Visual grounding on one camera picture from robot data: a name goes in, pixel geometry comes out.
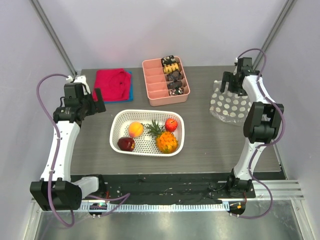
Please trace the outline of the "clear polka dot zip bag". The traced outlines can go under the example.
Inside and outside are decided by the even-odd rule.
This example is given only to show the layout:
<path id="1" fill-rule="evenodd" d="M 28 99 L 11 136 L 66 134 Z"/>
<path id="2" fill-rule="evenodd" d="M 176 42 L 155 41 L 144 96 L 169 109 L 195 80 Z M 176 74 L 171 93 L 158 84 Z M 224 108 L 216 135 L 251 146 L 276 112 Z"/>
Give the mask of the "clear polka dot zip bag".
<path id="1" fill-rule="evenodd" d="M 248 96 L 239 96 L 228 90 L 220 92 L 222 81 L 213 82 L 213 93 L 210 99 L 210 114 L 216 119 L 242 127 L 251 109 Z"/>

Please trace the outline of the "orange toy pineapple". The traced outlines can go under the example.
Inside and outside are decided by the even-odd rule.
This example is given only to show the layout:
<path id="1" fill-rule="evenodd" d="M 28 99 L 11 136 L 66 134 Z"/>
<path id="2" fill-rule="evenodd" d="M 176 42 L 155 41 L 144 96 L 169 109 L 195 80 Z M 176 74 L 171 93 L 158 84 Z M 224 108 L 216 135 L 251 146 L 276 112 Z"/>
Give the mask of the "orange toy pineapple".
<path id="1" fill-rule="evenodd" d="M 156 147 L 163 154 L 172 154 L 179 146 L 179 142 L 175 135 L 166 130 L 164 125 L 159 125 L 155 120 L 146 126 L 147 133 L 154 138 Z"/>

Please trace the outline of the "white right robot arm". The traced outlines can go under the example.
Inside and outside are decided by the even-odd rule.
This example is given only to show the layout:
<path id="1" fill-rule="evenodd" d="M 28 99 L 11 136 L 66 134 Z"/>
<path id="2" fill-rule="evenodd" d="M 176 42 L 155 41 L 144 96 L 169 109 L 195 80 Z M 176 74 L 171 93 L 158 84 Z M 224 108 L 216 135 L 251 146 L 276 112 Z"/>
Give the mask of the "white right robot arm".
<path id="1" fill-rule="evenodd" d="M 226 193 L 233 198 L 251 190 L 253 170 L 265 147 L 278 137 L 283 120 L 284 106 L 275 103 L 267 92 L 261 72 L 253 69 L 252 58 L 236 60 L 234 72 L 222 75 L 220 92 L 248 97 L 250 110 L 243 125 L 245 144 L 236 166 L 226 183 Z"/>

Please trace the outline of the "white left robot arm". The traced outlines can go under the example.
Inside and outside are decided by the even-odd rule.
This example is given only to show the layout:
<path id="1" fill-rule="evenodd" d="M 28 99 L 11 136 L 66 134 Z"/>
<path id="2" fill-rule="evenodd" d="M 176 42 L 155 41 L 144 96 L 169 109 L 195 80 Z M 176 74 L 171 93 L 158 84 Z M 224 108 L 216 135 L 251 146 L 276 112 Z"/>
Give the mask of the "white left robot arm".
<path id="1" fill-rule="evenodd" d="M 71 181 L 71 161 L 77 136 L 87 116 L 104 112 L 102 98 L 93 100 L 87 87 L 80 82 L 64 85 L 61 105 L 50 117 L 56 127 L 46 167 L 39 181 L 30 184 L 30 193 L 42 210 L 50 211 L 50 203 L 57 211 L 77 210 L 82 199 L 91 195 L 100 200 L 107 192 L 100 174 L 83 176 Z"/>

